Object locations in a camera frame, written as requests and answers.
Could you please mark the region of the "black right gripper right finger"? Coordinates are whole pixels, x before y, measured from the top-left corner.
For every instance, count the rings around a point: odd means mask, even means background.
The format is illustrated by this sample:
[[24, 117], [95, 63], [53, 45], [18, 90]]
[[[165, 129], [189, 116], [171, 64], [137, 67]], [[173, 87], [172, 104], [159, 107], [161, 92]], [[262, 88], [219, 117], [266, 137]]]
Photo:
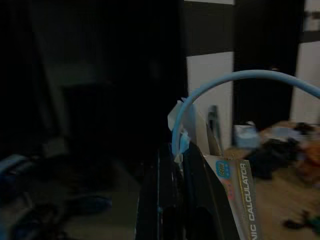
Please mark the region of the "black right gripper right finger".
[[239, 240], [227, 193], [198, 146], [183, 153], [188, 240]]

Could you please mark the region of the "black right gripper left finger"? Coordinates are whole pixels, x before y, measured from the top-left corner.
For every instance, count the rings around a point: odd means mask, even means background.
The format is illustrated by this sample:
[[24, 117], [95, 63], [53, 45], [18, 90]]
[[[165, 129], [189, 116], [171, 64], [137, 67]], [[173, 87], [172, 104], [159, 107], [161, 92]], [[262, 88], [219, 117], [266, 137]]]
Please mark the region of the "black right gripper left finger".
[[182, 187], [171, 145], [164, 144], [153, 157], [140, 189], [136, 212], [137, 240], [184, 238]]

